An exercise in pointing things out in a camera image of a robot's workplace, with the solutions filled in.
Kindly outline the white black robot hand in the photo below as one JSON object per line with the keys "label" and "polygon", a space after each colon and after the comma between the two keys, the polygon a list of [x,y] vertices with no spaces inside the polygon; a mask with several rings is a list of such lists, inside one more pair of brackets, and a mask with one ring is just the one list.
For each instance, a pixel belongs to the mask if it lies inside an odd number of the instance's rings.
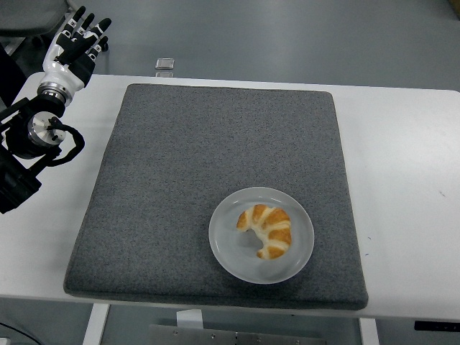
{"label": "white black robot hand", "polygon": [[72,92],[88,85],[96,58],[108,42],[104,33],[111,19],[92,25],[94,14],[84,17],[85,12],[84,6],[77,9],[53,38],[42,65],[44,83],[54,83]]}

